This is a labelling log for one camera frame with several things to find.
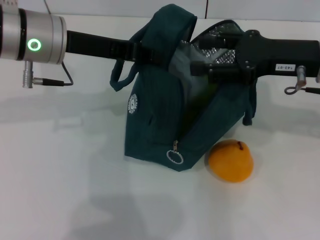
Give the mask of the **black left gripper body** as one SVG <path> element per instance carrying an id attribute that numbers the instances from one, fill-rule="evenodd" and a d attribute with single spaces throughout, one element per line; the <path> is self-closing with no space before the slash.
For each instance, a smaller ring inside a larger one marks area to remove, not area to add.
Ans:
<path id="1" fill-rule="evenodd" d="M 78 55 L 123 60 L 136 60 L 136 44 L 76 31 L 67 31 L 66 52 Z"/>

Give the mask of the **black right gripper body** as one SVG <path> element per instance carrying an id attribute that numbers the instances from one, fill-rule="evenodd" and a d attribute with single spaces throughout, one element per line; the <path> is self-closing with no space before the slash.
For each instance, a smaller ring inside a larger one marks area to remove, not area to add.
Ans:
<path id="1" fill-rule="evenodd" d="M 244 32 L 235 46 L 235 59 L 246 84 L 262 76 L 305 76 L 315 78 L 320 70 L 320 43 L 317 40 L 269 39 L 257 30 Z"/>

